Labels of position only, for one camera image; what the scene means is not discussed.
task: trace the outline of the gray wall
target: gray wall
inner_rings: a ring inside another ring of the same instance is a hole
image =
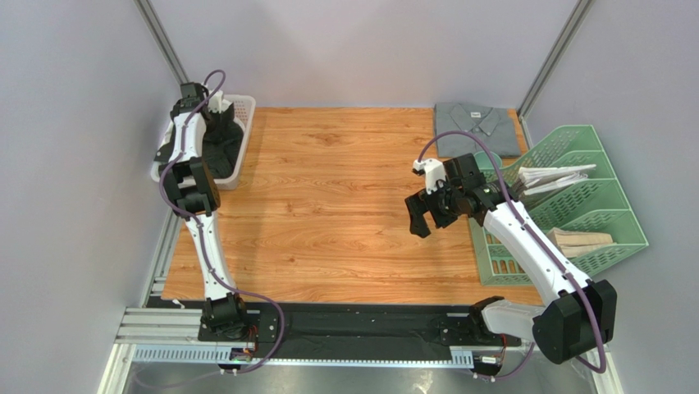
[[[95,392],[166,208],[177,84],[131,1],[0,5],[0,392]]]
[[[515,107],[575,0],[153,0],[192,80],[267,106]]]
[[[614,359],[627,393],[699,392],[699,2],[600,0],[528,118],[597,129],[651,247],[599,278],[619,292]]]

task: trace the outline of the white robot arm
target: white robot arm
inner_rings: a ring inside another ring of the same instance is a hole
[[[616,309],[614,288],[607,281],[593,282],[570,263],[531,220],[511,190],[502,190],[497,182],[486,182],[472,154],[444,163],[433,158],[416,160],[413,172],[425,176],[425,189],[405,199],[411,233],[422,238],[430,234],[423,217],[427,212],[437,228],[447,227],[460,215],[466,215],[500,240],[541,295],[543,306],[517,305],[502,297],[476,303],[469,310],[470,318],[481,328],[473,334],[476,338],[508,334],[535,341],[556,364],[596,346],[592,324],[599,327],[604,343],[611,340]],[[505,193],[511,206],[505,202]],[[552,257],[563,264],[563,272]],[[582,288],[594,319],[589,318],[572,280]]]
[[[171,141],[158,150],[158,155],[169,158],[158,169],[161,194],[184,218],[199,257],[205,298],[201,319],[205,331],[199,331],[199,340],[230,341],[244,337],[249,324],[240,295],[231,291],[237,286],[229,274],[218,232],[216,211],[221,200],[202,158],[202,145],[207,125],[215,122],[211,112],[225,112],[231,103],[220,91],[208,97],[208,89],[198,83],[183,84],[180,90],[182,99],[171,111]]]

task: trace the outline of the wood grain surface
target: wood grain surface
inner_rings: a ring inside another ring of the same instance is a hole
[[[432,137],[430,108],[259,108],[252,133],[218,210],[241,289],[279,301],[541,303],[532,286],[481,286],[467,220],[424,240],[409,233],[404,198],[424,187],[411,168]],[[203,297],[184,226],[162,297]]]

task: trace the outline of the purple cable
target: purple cable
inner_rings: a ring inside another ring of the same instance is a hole
[[[418,161],[421,162],[423,160],[423,156],[427,152],[427,149],[429,149],[432,144],[434,144],[437,140],[439,140],[442,137],[445,137],[447,135],[465,135],[471,140],[474,140],[478,146],[483,149],[483,151],[486,153],[488,156],[488,159],[491,161],[491,164],[493,168],[495,169],[496,175],[498,182],[500,183],[500,189],[502,190],[502,195],[505,197],[505,202],[507,202],[507,206],[509,209],[512,211],[512,214],[517,218],[519,223],[524,227],[525,230],[529,233],[530,236],[539,244],[539,247],[551,258],[551,260],[554,262],[556,267],[564,274],[564,276],[570,281],[570,283],[573,285],[575,288],[575,292],[578,293],[580,296],[580,299],[582,300],[582,304],[585,306],[585,310],[587,311],[587,316],[590,319],[590,323],[592,324],[592,334],[595,336],[595,343],[597,344],[597,352],[599,353],[600,356],[600,366],[597,367],[595,365],[592,365],[590,362],[585,360],[583,357],[577,356],[576,359],[580,361],[583,365],[588,367],[589,369],[597,372],[597,373],[604,373],[607,369],[607,358],[605,357],[605,347],[604,347],[604,342],[602,341],[602,334],[600,332],[600,327],[597,324],[597,318],[595,316],[595,312],[592,309],[592,305],[590,305],[590,300],[587,298],[587,295],[583,291],[583,289],[580,287],[578,284],[578,281],[575,280],[575,277],[573,274],[571,274],[568,269],[561,263],[553,253],[551,249],[546,246],[546,243],[544,240],[532,229],[529,224],[524,220],[521,214],[519,214],[519,211],[514,207],[514,203],[512,202],[512,199],[509,197],[509,194],[507,193],[507,184],[505,184],[505,178],[502,175],[502,171],[500,170],[500,166],[498,166],[495,158],[492,155],[492,152],[489,150],[489,148],[481,141],[478,137],[475,135],[468,133],[466,131],[447,131],[446,133],[439,134],[432,138],[423,150],[420,152],[420,156],[418,157]]]
[[[214,74],[221,74],[221,75],[222,75],[222,77],[221,77],[221,82],[218,83],[218,85],[216,86],[216,89],[212,90],[211,93],[204,99],[204,101],[202,101],[201,103],[199,103],[199,105],[197,105],[197,106],[194,108],[194,110],[193,110],[192,112],[190,112],[190,114],[189,114],[189,115],[187,116],[187,118],[185,119],[185,124],[182,126],[182,135],[181,135],[181,137],[180,137],[180,153],[177,155],[177,157],[175,157],[175,159],[173,159],[172,161],[170,161],[170,162],[165,166],[165,168],[162,170],[162,174],[161,174],[161,176],[160,176],[160,181],[158,182],[158,189],[159,189],[159,191],[160,191],[160,196],[162,197],[163,200],[165,200],[165,203],[167,204],[167,206],[169,206],[170,208],[172,208],[173,211],[175,211],[176,213],[180,214],[180,215],[183,216],[183,217],[187,217],[187,218],[192,218],[192,219],[194,219],[194,221],[197,223],[197,229],[199,230],[199,242],[200,242],[200,244],[201,244],[201,250],[202,250],[203,260],[204,260],[204,263],[205,263],[206,266],[207,266],[207,269],[208,269],[209,273],[211,273],[211,275],[212,275],[213,278],[216,280],[216,282],[218,282],[218,284],[220,284],[221,286],[223,286],[223,287],[226,288],[227,290],[233,292],[234,294],[235,294],[235,293],[240,293],[240,294],[242,294],[242,295],[244,295],[244,296],[251,296],[251,297],[259,298],[260,300],[265,300],[265,301],[267,301],[268,303],[272,304],[272,306],[276,309],[277,313],[279,313],[279,335],[277,336],[277,339],[276,339],[276,341],[274,342],[274,346],[272,346],[272,349],[271,349],[259,362],[257,362],[255,365],[253,365],[253,366],[251,366],[251,367],[248,367],[248,368],[246,368],[246,369],[242,369],[242,370],[240,370],[240,371],[237,372],[238,374],[240,374],[240,373],[250,373],[250,372],[253,372],[253,371],[259,369],[259,368],[262,367],[265,363],[267,363],[267,361],[274,355],[274,353],[276,352],[276,350],[279,348],[279,345],[281,345],[281,339],[282,339],[283,336],[284,336],[284,328],[285,328],[285,325],[286,325],[286,321],[285,321],[285,318],[284,318],[284,311],[281,310],[281,306],[279,306],[279,304],[278,304],[276,301],[274,301],[273,299],[271,299],[271,298],[269,298],[269,297],[267,297],[267,296],[264,296],[264,295],[261,295],[261,294],[258,294],[258,293],[253,293],[252,291],[243,291],[243,290],[241,290],[241,289],[236,289],[236,288],[234,288],[233,286],[230,286],[230,285],[226,284],[226,283],[223,281],[223,279],[221,279],[221,278],[216,274],[216,270],[213,268],[213,266],[211,265],[211,262],[210,262],[209,259],[208,259],[208,253],[207,253],[207,251],[206,251],[206,243],[205,243],[205,241],[204,241],[203,224],[202,224],[201,220],[199,220],[199,218],[197,218],[197,216],[194,215],[193,213],[187,212],[187,211],[185,211],[184,209],[181,209],[180,207],[178,207],[177,205],[174,205],[174,204],[167,198],[167,193],[165,192],[165,174],[167,174],[167,173],[172,169],[172,167],[175,166],[175,164],[176,164],[177,162],[180,161],[180,159],[182,158],[182,156],[185,155],[185,136],[186,136],[186,133],[187,133],[187,126],[189,125],[190,121],[192,120],[192,117],[194,117],[194,114],[198,113],[198,112],[203,108],[204,105],[207,105],[207,104],[208,104],[208,100],[223,86],[223,82],[226,80],[226,73],[225,73],[223,70],[214,70],[214,71],[211,71],[211,72],[208,74],[208,76],[207,76],[206,79],[204,80],[204,84],[206,84],[206,83],[208,82],[209,78],[211,78],[211,76],[213,76]],[[197,382],[197,381],[199,381],[199,380],[201,380],[201,379],[209,378],[209,377],[218,375],[219,373],[220,373],[220,372],[206,373],[206,374],[204,374],[204,375],[198,376],[197,378],[192,378],[192,379],[187,380],[187,381],[184,381],[184,382],[182,382],[182,383],[175,383],[175,384],[170,384],[170,385],[166,385],[166,386],[151,386],[151,385],[148,385],[148,384],[146,384],[146,383],[141,382],[140,379],[138,378],[138,375],[135,375],[134,380],[135,380],[135,382],[138,383],[140,386],[143,386],[143,387],[146,387],[146,388],[150,388],[150,389],[163,389],[163,390],[164,390],[164,389],[168,389],[168,388],[175,388],[175,387],[186,386],[186,385],[189,385],[189,384],[191,384],[191,383]]]

